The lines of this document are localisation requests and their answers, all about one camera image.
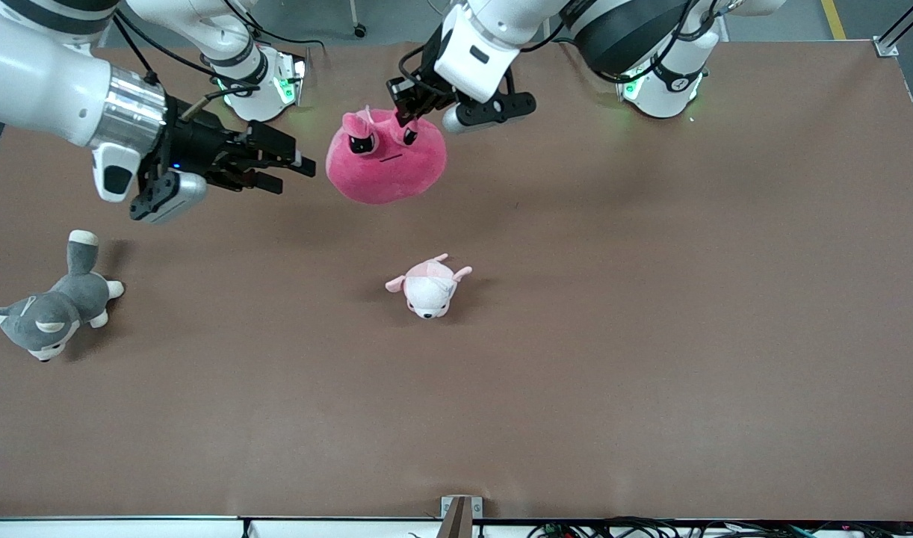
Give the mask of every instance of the small white and pink plush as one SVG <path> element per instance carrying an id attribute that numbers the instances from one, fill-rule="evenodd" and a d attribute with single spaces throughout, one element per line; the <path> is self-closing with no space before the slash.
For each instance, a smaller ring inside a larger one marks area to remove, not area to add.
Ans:
<path id="1" fill-rule="evenodd" d="M 446 258 L 446 254 L 441 254 L 418 263 L 406 275 L 387 282 L 387 291 L 398 293 L 403 290 L 406 307 L 419 317 L 427 320 L 442 317 L 450 309 L 450 299 L 457 290 L 457 283 L 473 272 L 473 268 L 464 267 L 454 273 L 440 263 Z"/>

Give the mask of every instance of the plush eye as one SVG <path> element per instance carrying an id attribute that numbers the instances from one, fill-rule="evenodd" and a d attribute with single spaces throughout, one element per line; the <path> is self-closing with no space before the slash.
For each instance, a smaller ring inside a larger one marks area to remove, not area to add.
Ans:
<path id="1" fill-rule="evenodd" d="M 350 136 L 350 152 L 357 155 L 363 155 L 365 153 L 371 153 L 376 149 L 377 143 L 374 136 L 368 137 L 352 137 Z"/>

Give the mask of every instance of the gray and white wolf plush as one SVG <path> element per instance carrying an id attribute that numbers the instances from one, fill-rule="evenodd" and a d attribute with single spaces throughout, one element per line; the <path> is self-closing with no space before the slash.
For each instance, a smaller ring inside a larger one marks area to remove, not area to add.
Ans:
<path id="1" fill-rule="evenodd" d="M 97 236 L 75 229 L 68 235 L 68 274 L 44 293 L 3 306 L 1 330 L 46 362 L 64 350 L 82 324 L 103 327 L 108 322 L 108 300 L 121 297 L 125 286 L 92 272 L 97 261 Z"/>

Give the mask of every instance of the stuffed animal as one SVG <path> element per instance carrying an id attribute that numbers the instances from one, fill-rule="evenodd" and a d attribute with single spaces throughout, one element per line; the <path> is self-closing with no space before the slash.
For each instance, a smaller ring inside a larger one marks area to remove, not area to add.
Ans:
<path id="1" fill-rule="evenodd" d="M 418 263 L 404 276 L 387 282 L 387 291 L 398 293 L 403 290 L 406 296 L 406 307 L 418 316 L 430 320 L 442 317 L 450 310 L 450 299 L 457 290 L 457 283 L 464 276 L 473 272 L 473 268 L 464 267 L 456 273 L 443 265 L 447 255 L 441 254 L 434 259 Z"/>
<path id="2" fill-rule="evenodd" d="M 92 273 L 98 260 L 98 238 L 75 229 L 68 235 L 68 274 L 50 290 L 0 309 L 0 327 L 13 343 L 47 362 L 81 327 L 103 327 L 108 322 L 105 304 L 125 293 L 118 280 Z"/>
<path id="3" fill-rule="evenodd" d="M 401 127 L 392 110 L 344 114 L 330 141 L 326 170 L 345 197 L 387 204 L 422 194 L 447 164 L 443 135 L 428 120 Z"/>

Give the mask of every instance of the plush tail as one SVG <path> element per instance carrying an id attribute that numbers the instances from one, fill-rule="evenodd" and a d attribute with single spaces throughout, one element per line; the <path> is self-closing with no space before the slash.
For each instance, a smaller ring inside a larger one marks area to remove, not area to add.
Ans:
<path id="1" fill-rule="evenodd" d="M 84 229 L 75 229 L 68 235 L 68 273 L 87 275 L 98 262 L 98 236 Z"/>

